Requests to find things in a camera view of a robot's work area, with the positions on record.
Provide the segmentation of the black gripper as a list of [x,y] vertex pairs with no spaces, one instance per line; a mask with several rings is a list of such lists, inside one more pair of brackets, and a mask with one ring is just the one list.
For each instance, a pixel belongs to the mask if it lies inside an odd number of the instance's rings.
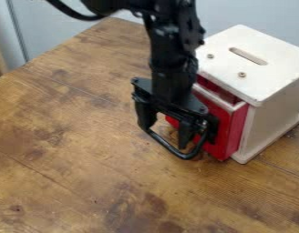
[[132,99],[138,115],[138,124],[147,131],[156,123],[156,114],[163,113],[179,123],[179,149],[199,136],[198,145],[207,139],[209,122],[198,119],[209,114],[209,108],[198,101],[193,85],[198,79],[198,61],[191,60],[174,68],[158,68],[150,65],[152,78],[135,77]]

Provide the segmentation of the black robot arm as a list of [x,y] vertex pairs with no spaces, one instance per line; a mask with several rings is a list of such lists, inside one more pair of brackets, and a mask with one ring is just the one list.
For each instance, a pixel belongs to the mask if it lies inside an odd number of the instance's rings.
[[178,147],[185,149],[198,132],[198,119],[209,112],[193,97],[198,78],[197,49],[205,44],[197,0],[82,0],[82,3],[100,17],[128,10],[143,19],[151,45],[152,77],[131,80],[139,126],[154,135],[151,127],[159,112],[178,118]]

